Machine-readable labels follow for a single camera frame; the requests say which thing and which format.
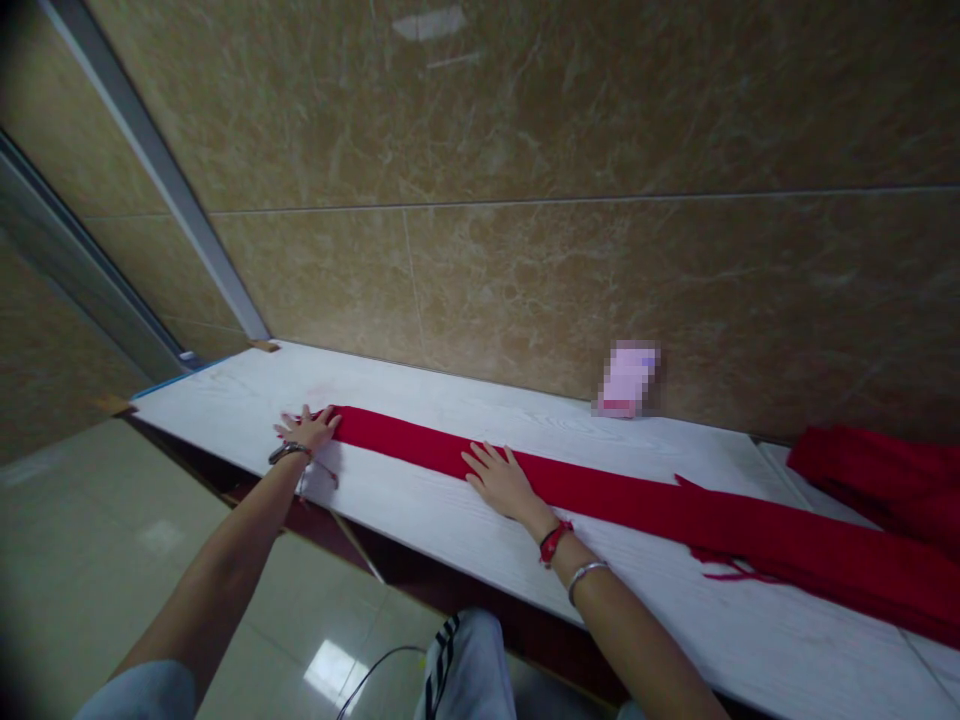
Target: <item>pink object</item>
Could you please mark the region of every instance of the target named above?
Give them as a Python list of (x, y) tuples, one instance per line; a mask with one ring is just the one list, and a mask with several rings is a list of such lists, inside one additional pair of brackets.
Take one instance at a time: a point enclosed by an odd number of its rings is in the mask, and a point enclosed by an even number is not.
[(660, 350), (633, 340), (618, 340), (610, 353), (597, 399), (600, 417), (632, 418), (643, 410), (643, 400), (660, 364)]

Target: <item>white wooden board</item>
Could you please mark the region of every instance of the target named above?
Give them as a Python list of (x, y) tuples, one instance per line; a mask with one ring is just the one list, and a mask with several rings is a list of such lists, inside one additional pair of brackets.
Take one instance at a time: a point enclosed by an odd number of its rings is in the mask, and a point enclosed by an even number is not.
[[(135, 401), (139, 416), (251, 472), (276, 447), (271, 425), (304, 402), (355, 405), (568, 462), (796, 505), (794, 490), (742, 434), (666, 419), (592, 417), (588, 403), (281, 342), (250, 350)], [(331, 443), (333, 492), (306, 497), (534, 605), (580, 623), (523, 530), (463, 482)], [(708, 682), (788, 718), (960, 718), (897, 628), (796, 588), (719, 583), (667, 540), (578, 515), (578, 534), (611, 561)]]
[[(835, 520), (880, 529), (852, 508), (834, 500), (826, 493), (820, 492), (804, 480), (800, 474), (788, 468), (787, 456), (790, 454), (790, 448), (770, 443), (760, 443), (759, 448), (760, 452), (770, 462), (771, 467), (781, 475), (784, 482), (797, 491), (797, 497), (801, 499), (798, 507), (832, 517)], [(900, 632), (924, 664), (936, 675), (943, 689), (960, 707), (960, 652), (920, 635), (905, 630)]]

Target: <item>sleeve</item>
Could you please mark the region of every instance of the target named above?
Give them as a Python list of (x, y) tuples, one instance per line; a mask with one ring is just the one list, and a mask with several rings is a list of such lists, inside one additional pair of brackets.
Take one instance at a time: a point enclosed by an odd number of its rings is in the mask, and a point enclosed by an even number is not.
[(193, 673), (176, 660), (130, 668), (100, 688), (74, 720), (188, 720), (196, 714)]

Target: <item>silver bangle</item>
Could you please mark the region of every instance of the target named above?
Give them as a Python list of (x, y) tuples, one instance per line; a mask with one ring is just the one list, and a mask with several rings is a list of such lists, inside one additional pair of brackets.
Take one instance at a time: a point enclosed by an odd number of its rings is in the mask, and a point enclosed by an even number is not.
[(587, 576), (587, 573), (591, 573), (594, 570), (602, 567), (605, 567), (607, 570), (609, 570), (610, 564), (605, 563), (603, 560), (595, 560), (592, 563), (587, 563), (573, 574), (573, 579), (570, 581), (570, 584), (567, 585), (567, 598), (570, 600), (571, 605), (574, 607), (577, 606), (577, 604), (573, 601), (573, 591), (577, 587), (577, 583), (583, 580), (583, 578)]

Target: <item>pants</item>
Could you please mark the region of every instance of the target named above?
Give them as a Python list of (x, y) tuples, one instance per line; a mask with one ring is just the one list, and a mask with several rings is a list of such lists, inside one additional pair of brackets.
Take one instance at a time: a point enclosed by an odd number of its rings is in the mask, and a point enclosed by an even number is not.
[[(500, 622), (486, 610), (462, 610), (443, 623), (427, 650), (415, 720), (516, 720)], [(630, 702), (618, 720), (641, 719)]]

